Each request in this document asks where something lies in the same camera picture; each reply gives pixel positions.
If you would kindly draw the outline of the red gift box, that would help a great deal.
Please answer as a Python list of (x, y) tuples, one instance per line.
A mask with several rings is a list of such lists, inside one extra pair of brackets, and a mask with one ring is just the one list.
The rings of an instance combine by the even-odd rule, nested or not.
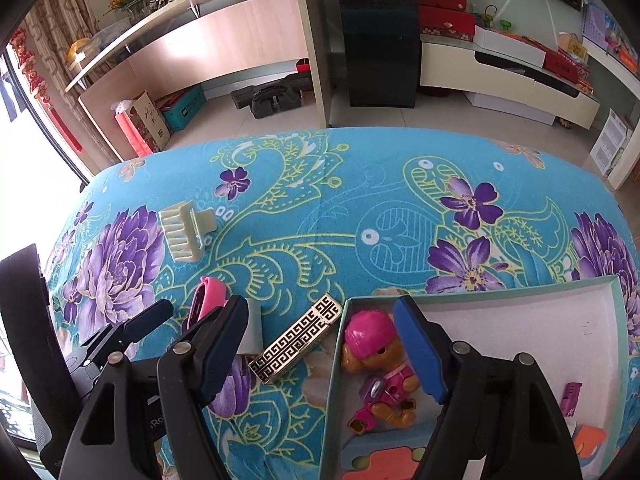
[(419, 6), (419, 20), (424, 34), (472, 41), (475, 35), (475, 18), (468, 12)]

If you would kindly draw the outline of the red hanging ornament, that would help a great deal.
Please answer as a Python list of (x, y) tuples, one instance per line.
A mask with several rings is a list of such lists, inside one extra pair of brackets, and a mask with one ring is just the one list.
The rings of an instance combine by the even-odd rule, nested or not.
[(58, 130), (58, 133), (70, 148), (76, 154), (80, 154), (82, 152), (82, 145), (66, 126), (66, 123), (53, 106), (48, 93), (47, 83), (43, 76), (40, 76), (36, 70), (36, 55), (34, 51), (29, 50), (27, 47), (26, 30), (23, 27), (19, 27), (12, 34), (9, 45), (16, 55), (18, 69), (28, 82), (29, 93), (41, 105), (56, 130)]

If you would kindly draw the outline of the teal storage crate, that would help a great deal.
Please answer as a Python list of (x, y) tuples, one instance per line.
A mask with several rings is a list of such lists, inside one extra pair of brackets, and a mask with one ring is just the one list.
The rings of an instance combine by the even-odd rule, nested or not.
[(186, 128), (191, 120), (205, 105), (205, 94), (200, 84), (175, 92), (157, 101), (160, 114), (163, 115), (172, 133)]

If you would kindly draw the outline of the orange blue toy block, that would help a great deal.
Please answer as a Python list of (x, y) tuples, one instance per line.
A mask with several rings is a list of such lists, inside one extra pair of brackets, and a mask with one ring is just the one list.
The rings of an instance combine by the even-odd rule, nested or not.
[(417, 437), (365, 434), (341, 450), (342, 479), (411, 479), (426, 443)]

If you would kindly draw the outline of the floral blue tablecloth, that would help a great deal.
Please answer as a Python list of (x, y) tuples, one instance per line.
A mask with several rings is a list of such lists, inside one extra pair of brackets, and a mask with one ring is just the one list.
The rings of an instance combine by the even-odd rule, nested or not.
[[(183, 200), (215, 211), (194, 263), (172, 260), (158, 214)], [(174, 305), (130, 346), (137, 360), (180, 336), (202, 276), (256, 300), (272, 341), (324, 294), (484, 292), (605, 275), (620, 279), (630, 357), (618, 452), (639, 419), (638, 252), (598, 177), (533, 148), (337, 128), (169, 150), (98, 174), (47, 265), (64, 353), (157, 299)]]

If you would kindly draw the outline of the white flat box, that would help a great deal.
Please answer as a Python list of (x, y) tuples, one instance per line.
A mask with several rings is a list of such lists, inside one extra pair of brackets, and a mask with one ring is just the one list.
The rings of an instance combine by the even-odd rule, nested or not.
[(502, 32), (475, 26), (473, 42), (485, 50), (505, 55), (508, 58), (514, 58), (514, 60), (537, 67), (544, 66), (544, 58), (546, 57), (544, 50)]

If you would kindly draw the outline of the wooden shelf desk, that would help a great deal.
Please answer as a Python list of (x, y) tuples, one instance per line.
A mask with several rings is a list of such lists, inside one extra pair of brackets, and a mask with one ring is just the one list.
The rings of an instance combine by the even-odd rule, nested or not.
[(117, 52), (186, 12), (194, 18), (155, 39), (84, 87), (79, 103), (119, 162), (136, 154), (112, 104), (142, 92), (157, 99), (240, 70), (297, 61), (310, 64), (321, 127), (329, 127), (332, 86), (323, 0), (174, 0), (131, 26), (68, 84), (85, 83)]

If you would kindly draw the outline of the pink helmet puppy toy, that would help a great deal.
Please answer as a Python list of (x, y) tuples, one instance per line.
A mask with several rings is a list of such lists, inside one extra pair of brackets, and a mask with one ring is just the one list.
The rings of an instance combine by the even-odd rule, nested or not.
[(397, 429), (413, 425), (416, 400), (412, 395), (420, 380), (388, 313), (361, 310), (350, 318), (344, 330), (341, 368), (366, 376), (359, 390), (362, 407), (347, 423), (354, 434), (375, 430), (379, 422)]

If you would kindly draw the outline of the white side desk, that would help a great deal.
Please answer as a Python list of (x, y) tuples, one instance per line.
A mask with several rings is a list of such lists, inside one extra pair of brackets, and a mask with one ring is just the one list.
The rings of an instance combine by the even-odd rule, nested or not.
[(618, 191), (634, 178), (639, 163), (639, 78), (590, 39), (582, 38), (582, 45), (588, 51), (589, 64), (599, 75), (594, 84), (596, 96), (603, 98), (629, 128), (626, 144), (608, 174), (608, 183)]

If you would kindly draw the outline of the white foam tray box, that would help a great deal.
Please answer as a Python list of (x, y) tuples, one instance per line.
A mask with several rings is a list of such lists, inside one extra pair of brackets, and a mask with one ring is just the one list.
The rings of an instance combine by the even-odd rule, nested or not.
[[(363, 378), (341, 369), (343, 333), (352, 314), (364, 309), (390, 312), (398, 297), (355, 297), (346, 301), (335, 350), (328, 397), (319, 479), (339, 479), (354, 458), (342, 449), (355, 435), (347, 419), (357, 402)], [(452, 339), (462, 339), (496, 358), (527, 351), (548, 379), (556, 400), (569, 382), (581, 382), (576, 424), (601, 428), (606, 439), (582, 464), (586, 479), (605, 472), (617, 454), (624, 413), (631, 392), (627, 356), (626, 312), (615, 276), (556, 285), (414, 296), (429, 321), (439, 323)]]

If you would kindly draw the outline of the cream tv cabinet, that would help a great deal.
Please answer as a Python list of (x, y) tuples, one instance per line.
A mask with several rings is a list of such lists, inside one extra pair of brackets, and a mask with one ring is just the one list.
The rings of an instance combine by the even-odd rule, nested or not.
[(600, 110), (595, 98), (541, 68), (439, 36), (422, 42), (420, 84), (512, 101), (584, 129)]

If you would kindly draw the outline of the cream hair claw clip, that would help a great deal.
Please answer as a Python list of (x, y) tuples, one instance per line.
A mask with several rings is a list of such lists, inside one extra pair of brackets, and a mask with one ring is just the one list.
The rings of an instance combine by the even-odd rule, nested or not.
[(213, 208), (197, 210), (192, 200), (183, 200), (158, 214), (172, 260), (198, 262), (206, 246), (206, 235), (217, 229)]

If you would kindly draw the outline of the white charger plug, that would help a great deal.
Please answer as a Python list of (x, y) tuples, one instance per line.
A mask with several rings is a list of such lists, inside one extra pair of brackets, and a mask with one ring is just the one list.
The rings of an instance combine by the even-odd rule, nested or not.
[(236, 352), (239, 356), (254, 358), (264, 351), (262, 339), (262, 307), (254, 299), (247, 299), (248, 319), (247, 326)]

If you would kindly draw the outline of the black bag on floor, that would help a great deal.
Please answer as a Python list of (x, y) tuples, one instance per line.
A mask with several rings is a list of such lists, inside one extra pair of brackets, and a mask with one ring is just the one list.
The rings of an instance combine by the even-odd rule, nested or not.
[(303, 94), (311, 90), (310, 73), (303, 72), (234, 90), (231, 99), (238, 110), (248, 107), (255, 119), (262, 119), (302, 107)]

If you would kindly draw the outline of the black mini fridge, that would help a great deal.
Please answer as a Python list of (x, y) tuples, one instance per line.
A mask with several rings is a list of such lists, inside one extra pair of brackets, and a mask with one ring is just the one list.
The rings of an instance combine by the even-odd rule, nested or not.
[(420, 82), (419, 0), (338, 0), (349, 104), (413, 108)]

